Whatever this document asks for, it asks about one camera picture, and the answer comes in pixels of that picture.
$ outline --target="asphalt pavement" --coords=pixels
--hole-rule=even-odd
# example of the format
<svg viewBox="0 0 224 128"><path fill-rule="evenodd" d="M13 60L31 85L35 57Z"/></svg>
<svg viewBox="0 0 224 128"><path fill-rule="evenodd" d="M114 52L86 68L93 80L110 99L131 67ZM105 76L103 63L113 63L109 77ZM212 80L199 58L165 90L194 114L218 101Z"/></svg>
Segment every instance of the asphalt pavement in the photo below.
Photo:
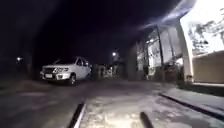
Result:
<svg viewBox="0 0 224 128"><path fill-rule="evenodd" d="M25 89L17 87L19 91L0 93L1 127L67 128L77 105L83 101L87 106L81 128L145 127L142 112L154 128L224 127L215 118L158 95L174 88L172 85L113 79L82 82L77 86L20 84Z"/></svg>

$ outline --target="car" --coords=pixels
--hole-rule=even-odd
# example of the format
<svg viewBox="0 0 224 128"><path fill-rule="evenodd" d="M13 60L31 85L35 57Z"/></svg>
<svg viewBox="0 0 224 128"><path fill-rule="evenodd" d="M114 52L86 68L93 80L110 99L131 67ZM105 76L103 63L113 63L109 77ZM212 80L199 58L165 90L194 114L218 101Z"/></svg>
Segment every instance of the car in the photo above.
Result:
<svg viewBox="0 0 224 128"><path fill-rule="evenodd" d="M91 65L82 57L74 59L59 59L52 65L42 67L40 77L46 81L67 81L74 85L77 80L89 78L91 75Z"/></svg>

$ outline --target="license plate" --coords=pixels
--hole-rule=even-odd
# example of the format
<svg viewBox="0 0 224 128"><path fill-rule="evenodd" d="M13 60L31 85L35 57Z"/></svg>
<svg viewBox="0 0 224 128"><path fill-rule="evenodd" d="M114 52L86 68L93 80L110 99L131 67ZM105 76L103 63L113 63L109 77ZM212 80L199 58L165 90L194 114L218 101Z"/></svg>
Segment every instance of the license plate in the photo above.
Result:
<svg viewBox="0 0 224 128"><path fill-rule="evenodd" d="M52 74L45 74L46 78L52 78Z"/></svg>

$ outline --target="night sky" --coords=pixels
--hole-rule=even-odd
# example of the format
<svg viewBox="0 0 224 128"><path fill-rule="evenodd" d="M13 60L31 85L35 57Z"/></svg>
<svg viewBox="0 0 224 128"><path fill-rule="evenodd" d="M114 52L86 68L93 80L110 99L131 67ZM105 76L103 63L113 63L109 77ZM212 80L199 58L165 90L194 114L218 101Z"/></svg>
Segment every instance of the night sky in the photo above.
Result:
<svg viewBox="0 0 224 128"><path fill-rule="evenodd" d="M0 55L28 51L36 65L75 55L93 63L106 63L112 51L124 55L131 44L149 31L140 31L139 26L159 20L179 1L1 1L4 48Z"/></svg>

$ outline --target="car grille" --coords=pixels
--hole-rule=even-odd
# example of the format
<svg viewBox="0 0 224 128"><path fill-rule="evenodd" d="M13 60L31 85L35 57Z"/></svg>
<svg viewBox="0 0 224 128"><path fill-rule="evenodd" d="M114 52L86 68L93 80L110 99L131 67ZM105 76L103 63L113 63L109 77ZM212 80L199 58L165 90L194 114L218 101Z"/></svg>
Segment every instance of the car grille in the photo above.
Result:
<svg viewBox="0 0 224 128"><path fill-rule="evenodd" d="M45 74L52 74L54 71L54 68L44 68L44 73Z"/></svg>

